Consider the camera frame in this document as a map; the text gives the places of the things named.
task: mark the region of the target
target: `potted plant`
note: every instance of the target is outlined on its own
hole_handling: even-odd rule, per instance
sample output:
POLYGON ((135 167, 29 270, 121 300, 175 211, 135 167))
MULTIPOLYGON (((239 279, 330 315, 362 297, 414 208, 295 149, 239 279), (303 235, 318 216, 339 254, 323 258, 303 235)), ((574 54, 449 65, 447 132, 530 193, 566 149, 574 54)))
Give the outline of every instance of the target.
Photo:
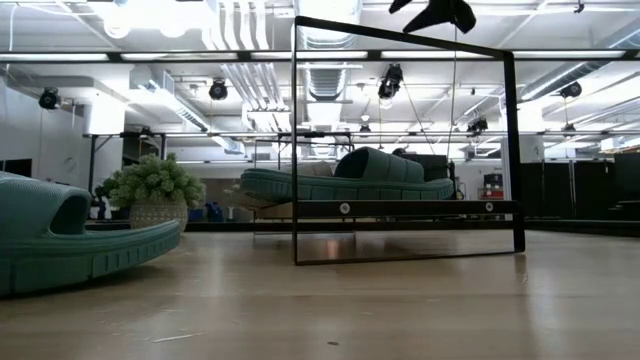
POLYGON ((129 222, 134 229, 175 219, 184 231, 188 208, 201 204, 205 193, 200 180, 177 164, 175 154, 167 160, 142 156, 139 165, 113 173, 108 185, 111 203, 131 209, 129 222))

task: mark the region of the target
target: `cable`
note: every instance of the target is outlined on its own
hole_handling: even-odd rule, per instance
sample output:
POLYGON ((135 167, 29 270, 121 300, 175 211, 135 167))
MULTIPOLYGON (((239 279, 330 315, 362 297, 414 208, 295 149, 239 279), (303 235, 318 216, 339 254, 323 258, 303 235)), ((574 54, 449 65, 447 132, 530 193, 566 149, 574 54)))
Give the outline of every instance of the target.
MULTIPOLYGON (((458 42, 458 28, 453 28, 453 41, 458 42)), ((451 83, 451 119, 449 119, 449 137, 447 139, 447 159, 449 159, 449 148, 451 147, 451 133, 453 133, 453 114, 456 106, 456 71, 458 65, 458 52, 453 52, 453 81, 451 83)))
POLYGON ((429 144, 429 148, 431 149, 431 152, 433 153, 433 155, 435 155, 436 152, 433 151, 433 146, 431 146, 431 141, 429 141, 429 136, 427 136, 427 134, 425 134, 425 132, 424 132, 424 126, 422 126, 422 120, 420 120, 420 116, 418 116, 418 111, 416 110, 416 107, 413 105, 413 99, 411 99, 411 94, 409 93, 409 87, 407 87, 407 83, 404 82, 404 79, 402 79, 402 84, 404 85, 404 89, 407 91, 407 96, 409 97, 409 103, 411 103, 411 108, 413 109, 413 114, 416 116, 416 120, 418 121, 418 124, 420 125, 420 131, 424 135, 424 138, 427 139, 427 144, 429 144))

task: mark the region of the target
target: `light fixture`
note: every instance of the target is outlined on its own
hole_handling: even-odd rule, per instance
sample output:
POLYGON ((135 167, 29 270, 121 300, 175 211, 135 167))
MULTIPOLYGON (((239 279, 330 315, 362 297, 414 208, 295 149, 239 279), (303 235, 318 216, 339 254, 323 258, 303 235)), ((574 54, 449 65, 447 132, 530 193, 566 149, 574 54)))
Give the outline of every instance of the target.
POLYGON ((469 59, 469 58, 489 58, 489 56, 474 54, 465 51, 448 50, 396 50, 383 51, 380 54, 382 59, 469 59))
POLYGON ((467 132, 481 133, 489 129, 489 124, 484 116, 473 119, 467 124, 467 132))
POLYGON ((56 110, 60 108, 62 98, 58 96, 57 88, 45 88, 38 100, 38 105, 45 110, 56 110))
POLYGON ((361 64, 300 64, 298 69, 304 70, 349 70, 362 69, 361 64))
POLYGON ((565 99, 568 97, 575 98, 580 96, 580 94, 582 94, 582 86, 577 81, 560 90, 560 96, 562 96, 565 99))
POLYGON ((209 134, 205 133, 168 133, 167 137, 181 137, 181 138, 196 138, 196 137, 208 137, 209 134))
POLYGON ((160 29, 160 32, 162 33, 162 35, 168 38, 175 39, 184 35, 187 32, 187 29, 180 24, 169 23, 162 26, 162 28, 160 29))
POLYGON ((0 62, 107 62, 105 53, 84 54, 35 54, 35 53, 4 53, 0 54, 0 62))
POLYGON ((190 53, 190 52, 168 52, 168 53, 126 53, 121 54, 122 60, 126 61, 172 61, 181 60, 236 60, 238 55, 235 52, 215 53, 190 53))
POLYGON ((227 98, 229 92, 224 83, 224 79, 213 79, 213 85, 209 89, 209 96, 212 100, 224 100, 227 98))
POLYGON ((371 132, 371 128, 369 127, 368 124, 362 124, 362 126, 360 126, 360 132, 361 133, 370 133, 371 132))
POLYGON ((298 59, 304 60, 331 60, 331 59, 366 59, 366 51, 299 51, 298 59))
POLYGON ((516 59, 524 58, 608 58, 620 57, 624 54, 622 50, 518 50, 513 55, 516 59))
POLYGON ((254 60, 291 59, 291 52, 289 51, 257 51, 257 52, 251 53, 251 58, 254 60))
POLYGON ((393 106, 393 100, 391 99, 380 99, 380 109, 391 109, 393 106))
POLYGON ((129 35, 130 31, 129 15, 119 7, 104 19, 104 32, 111 38, 122 39, 129 35))
POLYGON ((400 90, 400 82, 403 81, 402 68, 400 64, 391 64, 387 69, 380 87, 378 88, 378 97, 380 98, 380 107, 384 109, 391 107, 391 99, 396 96, 400 90))

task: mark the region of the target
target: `woven planter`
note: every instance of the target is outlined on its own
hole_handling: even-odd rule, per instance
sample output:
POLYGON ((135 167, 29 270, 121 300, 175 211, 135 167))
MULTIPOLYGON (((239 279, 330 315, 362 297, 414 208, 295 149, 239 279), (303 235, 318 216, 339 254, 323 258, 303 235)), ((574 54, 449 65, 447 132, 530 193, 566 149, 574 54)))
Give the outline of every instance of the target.
POLYGON ((187 226, 189 213, 184 201, 166 203, 136 203, 131 207, 129 223, 131 228, 140 229, 167 221, 178 220, 182 231, 187 226))

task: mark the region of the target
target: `track light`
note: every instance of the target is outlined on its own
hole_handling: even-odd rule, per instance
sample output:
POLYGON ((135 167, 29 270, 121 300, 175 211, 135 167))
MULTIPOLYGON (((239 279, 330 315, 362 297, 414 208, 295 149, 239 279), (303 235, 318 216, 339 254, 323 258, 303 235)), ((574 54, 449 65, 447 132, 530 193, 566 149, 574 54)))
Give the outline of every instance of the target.
POLYGON ((489 129, 489 124, 487 123, 487 119, 485 117, 479 117, 474 120, 471 120, 469 124, 467 124, 467 132, 473 133, 481 133, 489 129))
MULTIPOLYGON (((562 131, 576 131, 576 126, 573 124, 567 123, 565 126, 562 127, 562 131)), ((564 135, 564 137, 570 138, 571 135, 564 135)))
POLYGON ((378 88, 378 97, 380 98, 380 105, 391 107, 391 99, 396 96, 396 93, 400 90, 400 82, 403 81, 402 68, 400 64, 391 64, 387 69, 386 74, 382 78, 380 88, 378 88))
POLYGON ((61 104, 62 98, 58 96, 57 88, 45 88, 42 95, 40 95, 40 100, 38 100, 38 105, 45 110, 59 109, 61 104))
POLYGON ((360 126, 360 132, 371 132, 371 128, 369 127, 368 124, 363 124, 362 126, 360 126))
POLYGON ((162 35, 175 39, 184 35, 187 32, 187 29, 179 24, 167 24, 160 29, 162 35))
POLYGON ((224 79, 213 80, 213 85, 211 85, 211 89, 209 89, 209 96, 211 96, 211 99, 224 100, 227 98, 229 92, 227 91, 227 86, 224 83, 224 79))
POLYGON ((582 94, 582 86, 577 81, 560 90, 560 96, 563 98, 578 97, 582 94))

